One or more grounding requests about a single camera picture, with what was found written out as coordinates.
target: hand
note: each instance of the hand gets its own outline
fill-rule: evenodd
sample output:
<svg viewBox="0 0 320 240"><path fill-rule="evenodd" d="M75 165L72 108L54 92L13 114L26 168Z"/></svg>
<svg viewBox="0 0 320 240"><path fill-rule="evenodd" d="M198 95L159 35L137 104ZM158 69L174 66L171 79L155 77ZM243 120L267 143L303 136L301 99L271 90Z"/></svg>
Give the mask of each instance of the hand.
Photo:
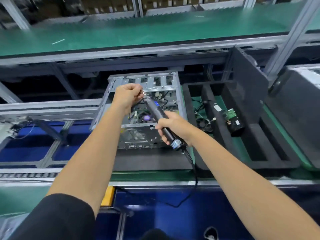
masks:
<svg viewBox="0 0 320 240"><path fill-rule="evenodd" d="M124 112L130 113L132 105L138 103L143 97L140 84L128 83L116 88L112 104Z"/></svg>
<svg viewBox="0 0 320 240"><path fill-rule="evenodd" d="M165 111L169 119L160 119L155 128L158 130L161 139L170 145L170 142L163 135L162 128L170 128L177 136L181 137L189 146L192 146L192 138L194 134L200 131L198 128L191 125L188 121L184 120L180 115L174 112Z"/></svg>

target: green mat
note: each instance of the green mat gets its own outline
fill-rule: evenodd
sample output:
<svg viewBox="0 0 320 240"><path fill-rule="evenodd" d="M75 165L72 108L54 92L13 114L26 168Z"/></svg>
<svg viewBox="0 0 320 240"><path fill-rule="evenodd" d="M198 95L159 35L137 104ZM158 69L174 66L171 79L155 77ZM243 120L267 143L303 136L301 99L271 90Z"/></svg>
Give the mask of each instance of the green mat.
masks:
<svg viewBox="0 0 320 240"><path fill-rule="evenodd" d="M299 3L0 30L0 56L288 32ZM320 12L310 29L320 27Z"/></svg>

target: white label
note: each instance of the white label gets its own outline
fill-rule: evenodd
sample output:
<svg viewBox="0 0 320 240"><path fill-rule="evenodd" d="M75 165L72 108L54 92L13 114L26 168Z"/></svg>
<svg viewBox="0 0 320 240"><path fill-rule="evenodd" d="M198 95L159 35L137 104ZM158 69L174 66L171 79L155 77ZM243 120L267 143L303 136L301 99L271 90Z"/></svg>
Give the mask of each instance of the white label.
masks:
<svg viewBox="0 0 320 240"><path fill-rule="evenodd" d="M220 106L219 105L214 105L214 108L219 112L219 111L221 111L222 109L220 108Z"/></svg>

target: forearm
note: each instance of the forearm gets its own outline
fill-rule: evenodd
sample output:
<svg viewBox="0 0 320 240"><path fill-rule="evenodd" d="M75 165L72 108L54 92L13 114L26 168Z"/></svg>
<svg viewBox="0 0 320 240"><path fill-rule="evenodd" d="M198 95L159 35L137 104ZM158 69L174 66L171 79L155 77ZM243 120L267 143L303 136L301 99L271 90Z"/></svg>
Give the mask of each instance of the forearm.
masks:
<svg viewBox="0 0 320 240"><path fill-rule="evenodd" d="M293 200L218 142L197 131L192 144L255 239L316 239L320 228Z"/></svg>
<svg viewBox="0 0 320 240"><path fill-rule="evenodd" d="M115 105L54 180L48 195L64 193L87 202L97 216L111 177L124 114Z"/></svg>

